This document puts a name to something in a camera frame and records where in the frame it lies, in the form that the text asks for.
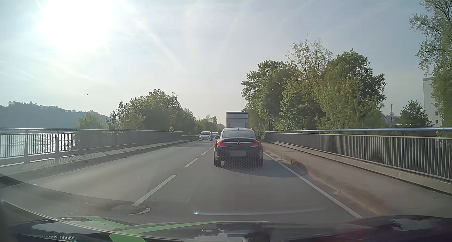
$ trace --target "white truck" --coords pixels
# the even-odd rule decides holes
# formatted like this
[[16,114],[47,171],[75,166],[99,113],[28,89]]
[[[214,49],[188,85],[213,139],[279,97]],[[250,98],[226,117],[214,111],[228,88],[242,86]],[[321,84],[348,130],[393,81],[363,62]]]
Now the white truck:
[[226,112],[226,128],[248,128],[248,112]]

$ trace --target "taillight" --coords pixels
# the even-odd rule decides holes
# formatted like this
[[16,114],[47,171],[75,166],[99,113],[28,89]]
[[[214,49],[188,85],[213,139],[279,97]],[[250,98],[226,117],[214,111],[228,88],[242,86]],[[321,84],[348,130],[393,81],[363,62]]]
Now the taillight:
[[226,147],[226,144],[223,141],[217,141],[218,147]]
[[260,142],[259,141],[255,141],[251,147],[260,147]]

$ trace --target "road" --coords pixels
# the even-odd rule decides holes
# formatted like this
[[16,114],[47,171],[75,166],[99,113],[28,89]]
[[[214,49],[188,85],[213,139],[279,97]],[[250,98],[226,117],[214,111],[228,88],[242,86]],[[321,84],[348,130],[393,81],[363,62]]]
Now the road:
[[215,167],[213,144],[188,142],[28,180],[3,189],[2,198],[51,217],[96,215],[134,223],[348,222],[364,211],[269,155],[263,167]]

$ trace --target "car hood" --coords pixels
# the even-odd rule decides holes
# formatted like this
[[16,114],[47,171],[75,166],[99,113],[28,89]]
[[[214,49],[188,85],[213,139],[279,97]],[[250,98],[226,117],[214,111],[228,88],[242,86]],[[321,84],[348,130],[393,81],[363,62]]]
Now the car hood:
[[265,221],[207,221],[129,223],[106,217],[83,216],[16,224],[11,231],[21,236],[61,241],[145,242],[165,241],[241,241],[304,242],[321,241],[405,241],[447,234],[452,219],[429,216],[383,216],[338,224],[302,224]]

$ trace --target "rear bumper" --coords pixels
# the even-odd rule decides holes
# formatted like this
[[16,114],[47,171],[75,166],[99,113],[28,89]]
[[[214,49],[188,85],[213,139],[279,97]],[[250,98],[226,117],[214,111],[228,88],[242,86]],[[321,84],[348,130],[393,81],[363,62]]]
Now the rear bumper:
[[242,149],[246,150],[246,156],[229,156],[230,150],[238,150],[238,149],[221,149],[220,147],[217,148],[217,151],[215,152],[215,160],[250,160],[250,159],[260,159],[262,158],[262,148],[256,147],[256,148],[248,148],[248,149]]

